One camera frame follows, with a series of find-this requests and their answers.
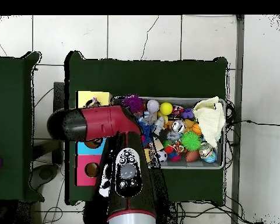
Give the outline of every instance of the pink block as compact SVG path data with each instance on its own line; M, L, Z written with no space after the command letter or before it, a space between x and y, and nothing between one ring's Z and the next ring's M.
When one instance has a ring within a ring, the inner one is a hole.
M85 173L88 163L100 164L101 155L78 155L77 186L95 186L96 178L91 178Z

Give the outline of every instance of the soccer ball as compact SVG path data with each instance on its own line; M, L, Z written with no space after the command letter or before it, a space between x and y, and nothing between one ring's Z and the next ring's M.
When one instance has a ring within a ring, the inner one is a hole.
M167 153L165 152L165 150L158 151L157 156L160 162L165 162L167 160Z

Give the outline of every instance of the green spiky ball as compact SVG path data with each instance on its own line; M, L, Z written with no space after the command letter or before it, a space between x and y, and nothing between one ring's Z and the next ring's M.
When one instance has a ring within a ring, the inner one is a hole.
M164 143L163 143L163 147L166 148L166 147L168 147L168 145L172 145L172 141L165 140Z
M188 151L196 151L201 145L201 138L194 132L189 131L181 137L181 143Z

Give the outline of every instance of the gray knob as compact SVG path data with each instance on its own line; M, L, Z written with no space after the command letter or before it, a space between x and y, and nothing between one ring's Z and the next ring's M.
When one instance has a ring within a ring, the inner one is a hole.
M136 174L137 170L132 164L125 164L120 169L120 177L124 180L134 178Z

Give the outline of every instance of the white ball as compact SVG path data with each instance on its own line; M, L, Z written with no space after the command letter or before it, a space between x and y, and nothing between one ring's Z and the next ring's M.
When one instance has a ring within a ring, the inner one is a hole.
M157 156L158 156L160 162L165 162L167 160L167 153L165 152L165 150L158 151Z
M147 110L150 113L156 113L160 109L160 104L156 100L149 100L147 102Z

